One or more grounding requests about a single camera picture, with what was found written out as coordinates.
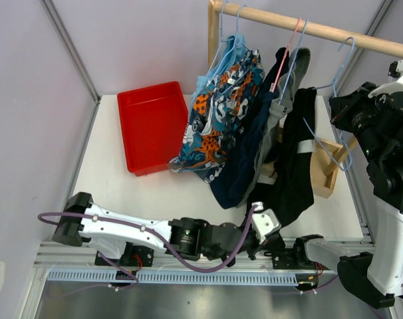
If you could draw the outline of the black shorts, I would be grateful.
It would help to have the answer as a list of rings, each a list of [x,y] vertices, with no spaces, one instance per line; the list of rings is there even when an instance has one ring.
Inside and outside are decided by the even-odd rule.
[[[299,143],[313,141],[315,100],[317,90],[301,88],[295,95],[293,110],[287,115],[282,142],[274,169],[274,184],[258,183],[250,193],[248,203],[261,201],[272,209],[282,227],[290,225],[314,204],[311,184],[311,151],[300,153]]]

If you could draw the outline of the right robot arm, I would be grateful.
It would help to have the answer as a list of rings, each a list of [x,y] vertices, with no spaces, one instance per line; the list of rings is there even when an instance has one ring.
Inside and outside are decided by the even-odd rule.
[[[331,124],[352,133],[367,160],[378,230],[373,253],[353,253],[320,235],[299,237],[285,256],[300,268],[319,263],[336,271],[344,288],[380,309],[403,298],[403,87],[365,82],[331,98]]]

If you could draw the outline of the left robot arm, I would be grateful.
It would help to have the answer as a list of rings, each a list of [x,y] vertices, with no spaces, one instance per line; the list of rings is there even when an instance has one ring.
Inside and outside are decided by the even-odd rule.
[[[72,247],[88,243],[120,266],[132,260],[128,244],[187,261],[220,259],[231,266],[240,252],[255,259],[281,229],[272,209],[265,209],[262,202],[253,206],[242,226],[229,222],[212,225],[189,217],[171,221],[131,217],[97,205],[91,194],[79,192],[67,201],[52,240]]]

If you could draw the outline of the navy blue shorts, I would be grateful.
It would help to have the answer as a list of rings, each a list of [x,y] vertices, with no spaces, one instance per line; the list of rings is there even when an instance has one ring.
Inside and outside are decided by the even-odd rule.
[[[276,92],[270,92],[270,87],[275,80],[284,51],[285,48],[281,47],[275,53],[276,62],[249,104],[249,112],[243,119],[242,131],[235,137],[235,146],[229,151],[219,176],[210,183],[211,191],[223,209],[241,205],[254,180],[255,157],[263,139],[271,101],[277,97]],[[287,73],[288,69],[287,53],[281,75]]]

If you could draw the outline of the grey shorts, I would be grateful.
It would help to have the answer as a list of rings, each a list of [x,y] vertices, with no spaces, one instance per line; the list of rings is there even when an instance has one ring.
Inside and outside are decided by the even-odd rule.
[[[293,55],[294,53],[292,52],[290,56],[290,64]],[[287,114],[289,114],[293,110],[293,101],[295,99],[296,92],[299,89],[302,79],[305,77],[307,73],[310,60],[311,60],[310,50],[306,47],[300,48],[295,61],[292,77],[289,81],[288,87],[285,91],[285,95],[283,97],[281,104],[279,104],[279,98],[282,89],[284,87],[288,71],[279,78],[279,81],[274,91],[277,93],[277,97],[271,101],[271,105],[269,107],[269,117],[265,125],[263,139],[260,143],[259,150],[255,157],[255,177],[252,184],[249,186],[249,192],[244,197],[244,201],[241,202],[241,205],[237,207],[240,207],[245,203],[245,201],[249,197],[249,194],[253,191],[255,184],[257,183],[257,180],[261,173],[261,166],[265,161],[267,154],[271,149],[271,146],[273,145],[274,138],[276,138],[277,136],[279,122],[281,121],[282,118],[284,118]]]

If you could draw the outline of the pink hanger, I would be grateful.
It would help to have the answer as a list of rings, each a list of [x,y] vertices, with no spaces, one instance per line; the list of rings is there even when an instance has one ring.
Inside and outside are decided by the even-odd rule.
[[[283,68],[287,53],[289,52],[289,49],[291,48],[291,45],[292,45],[292,42],[293,42],[293,39],[295,38],[295,35],[297,34],[297,32],[299,30],[299,26],[301,24],[301,21],[302,21],[302,18],[299,18],[298,21],[297,21],[297,24],[295,26],[295,29],[294,29],[294,31],[293,31],[293,33],[291,35],[291,38],[290,38],[289,42],[287,43],[287,46],[285,47],[285,51],[283,53],[283,58],[281,59],[281,62],[280,62],[279,69],[277,71],[275,80],[271,84],[271,87],[270,87],[270,92],[271,93],[274,93],[274,91],[275,91],[275,88],[276,88],[277,83],[279,81],[279,78],[280,78],[280,75],[281,75],[281,71],[282,71],[282,68]]]

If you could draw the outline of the blue hanger of grey shorts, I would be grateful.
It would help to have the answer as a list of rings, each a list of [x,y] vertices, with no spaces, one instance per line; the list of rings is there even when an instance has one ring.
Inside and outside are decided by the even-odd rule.
[[[296,58],[297,58],[297,55],[298,55],[298,52],[299,52],[299,48],[301,46],[301,43],[302,43],[303,37],[305,35],[305,31],[306,31],[306,28],[307,28],[308,24],[309,24],[309,19],[307,19],[305,21],[302,33],[301,33],[301,35],[299,37],[299,41],[297,43],[297,46],[296,46],[295,50],[293,51],[294,55],[293,55],[293,58],[291,59],[291,64],[290,64],[289,71],[288,71],[288,74],[287,74],[287,77],[286,77],[286,81],[285,81],[284,87],[282,89],[280,98],[279,98],[279,104],[281,104],[281,102],[283,100],[283,97],[285,95],[285,91],[286,91],[286,89],[288,87],[288,84],[289,84],[289,81],[290,81],[290,79],[292,77],[293,69],[294,69],[294,66],[295,66],[295,61],[296,61]]]

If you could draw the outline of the colourful patterned shorts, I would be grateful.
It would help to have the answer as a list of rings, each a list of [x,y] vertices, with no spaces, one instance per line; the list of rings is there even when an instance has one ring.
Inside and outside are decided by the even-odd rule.
[[[261,55],[255,49],[209,80],[192,100],[182,146],[170,160],[169,169],[193,172],[206,183],[217,178],[264,76]]]

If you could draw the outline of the light blue shorts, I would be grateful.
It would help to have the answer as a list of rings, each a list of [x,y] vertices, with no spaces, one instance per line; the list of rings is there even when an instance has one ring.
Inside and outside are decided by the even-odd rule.
[[[197,77],[196,89],[192,94],[191,103],[196,101],[197,96],[208,87],[210,80],[215,76],[222,75],[229,70],[235,63],[239,62],[247,54],[245,46],[245,37],[241,34],[231,35],[225,41],[226,47],[222,53],[219,62],[211,66],[206,75]]]

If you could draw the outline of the blue hanger of patterned shorts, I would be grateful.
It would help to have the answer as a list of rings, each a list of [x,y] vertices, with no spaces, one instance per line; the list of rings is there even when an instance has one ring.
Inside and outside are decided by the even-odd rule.
[[[244,36],[239,33],[239,16],[240,16],[241,10],[242,10],[244,7],[247,7],[247,5],[242,5],[242,6],[239,8],[238,12],[237,12],[237,15],[236,15],[236,28],[235,28],[235,34],[234,34],[234,36],[233,36],[232,47],[231,47],[230,51],[227,53],[227,56],[228,56],[228,55],[231,55],[231,56],[230,56],[231,58],[230,58],[230,60],[229,60],[229,61],[231,61],[231,62],[229,62],[229,63],[230,63],[230,67],[229,67],[229,68],[227,67],[226,72],[225,72],[224,74],[222,74],[222,75],[229,75],[229,80],[230,80],[230,79],[233,80],[232,77],[231,77],[231,67],[232,67],[235,63],[238,63],[238,61],[241,59],[241,58],[239,58],[240,55],[241,55],[241,56],[244,55],[243,53],[238,53],[238,52],[237,52],[237,48],[243,46],[243,48],[245,48],[245,50],[248,50],[247,47],[245,46]],[[227,82],[226,82],[227,88],[226,88],[226,90],[224,90],[224,91],[221,93],[222,95],[224,95],[225,93],[227,93],[229,90],[232,89],[232,87],[233,87],[233,86],[235,85],[235,83],[236,83],[236,80],[233,80],[233,81],[234,81],[234,82],[232,82],[232,83],[230,84],[230,83],[228,82],[228,80],[227,80]]]

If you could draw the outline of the red plastic bin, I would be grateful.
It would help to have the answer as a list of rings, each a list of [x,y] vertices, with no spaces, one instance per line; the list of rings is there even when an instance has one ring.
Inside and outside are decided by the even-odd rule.
[[[143,176],[166,170],[179,153],[188,122],[180,84],[121,92],[117,101],[128,171]]]

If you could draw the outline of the aluminium mounting rail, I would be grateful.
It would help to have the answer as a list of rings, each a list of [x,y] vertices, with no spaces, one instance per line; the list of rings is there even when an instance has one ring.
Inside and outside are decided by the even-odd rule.
[[[359,241],[331,241],[331,243],[355,253],[374,251],[374,243],[369,234]],[[177,252],[185,261],[195,262],[197,265],[209,264],[209,259],[202,253],[203,249],[204,247],[190,249],[189,253],[181,253],[177,249]],[[81,247],[72,247],[55,242],[43,242],[39,247],[35,265],[93,265],[97,253],[97,250],[88,243],[83,243]]]

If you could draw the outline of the right aluminium corner post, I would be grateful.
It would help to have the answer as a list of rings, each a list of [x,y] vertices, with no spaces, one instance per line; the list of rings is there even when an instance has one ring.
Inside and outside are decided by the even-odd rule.
[[[389,14],[391,8],[395,4],[395,0],[383,0],[380,2],[379,8],[376,10],[365,35],[374,37],[378,32],[382,22]],[[350,49],[348,56],[346,57],[343,68],[338,72],[337,80],[333,86],[333,94],[337,96],[341,94],[347,86],[350,77],[355,73],[358,66],[360,66],[362,59],[364,58],[366,49],[353,48]]]

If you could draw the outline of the aluminium corner post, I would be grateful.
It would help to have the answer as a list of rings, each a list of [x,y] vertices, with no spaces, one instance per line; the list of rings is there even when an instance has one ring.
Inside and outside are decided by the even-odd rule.
[[[53,24],[54,30],[56,31],[59,39],[61,40],[67,54],[69,55],[78,75],[81,77],[81,80],[84,83],[86,90],[88,91],[90,97],[95,103],[98,103],[100,100],[100,95],[95,88],[95,85],[92,79],[89,76],[89,73],[74,45],[72,37],[70,36],[61,15],[59,14],[54,1],[51,0],[40,0],[40,3],[45,10],[48,18]]]
[[[365,35],[374,37],[378,32],[382,22],[389,14],[391,8],[395,4],[395,0],[383,0],[380,2],[379,8],[376,10]],[[364,58],[366,49],[353,48],[350,49],[348,56],[346,57],[343,68],[338,72],[337,80],[333,86],[333,94],[337,96],[341,94],[347,86],[350,77],[355,73],[358,66],[360,66],[362,59]]]

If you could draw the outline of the left aluminium corner post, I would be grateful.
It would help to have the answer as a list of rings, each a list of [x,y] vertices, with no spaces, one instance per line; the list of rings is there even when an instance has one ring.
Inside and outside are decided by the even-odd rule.
[[[86,90],[88,91],[90,97],[95,103],[98,103],[100,100],[100,95],[95,88],[95,85],[92,79],[89,76],[89,73],[74,45],[72,37],[70,36],[61,15],[59,14],[54,1],[51,0],[40,0],[40,3],[45,10],[48,18],[53,24],[54,30],[56,31],[59,39],[61,40],[67,54],[69,55],[78,75],[81,77],[81,80],[84,83]]]

